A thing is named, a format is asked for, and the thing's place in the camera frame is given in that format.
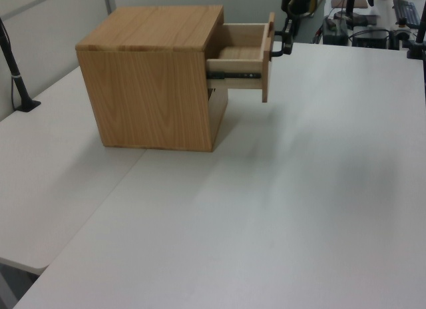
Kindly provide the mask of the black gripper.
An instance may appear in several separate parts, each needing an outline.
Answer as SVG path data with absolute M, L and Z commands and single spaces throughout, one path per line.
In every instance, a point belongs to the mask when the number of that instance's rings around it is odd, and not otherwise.
M 284 29 L 287 29 L 291 36 L 286 39 L 286 54 L 291 55 L 294 40 L 297 35 L 299 17 L 297 15 L 296 0 L 282 0 L 282 11 L 286 14 Z

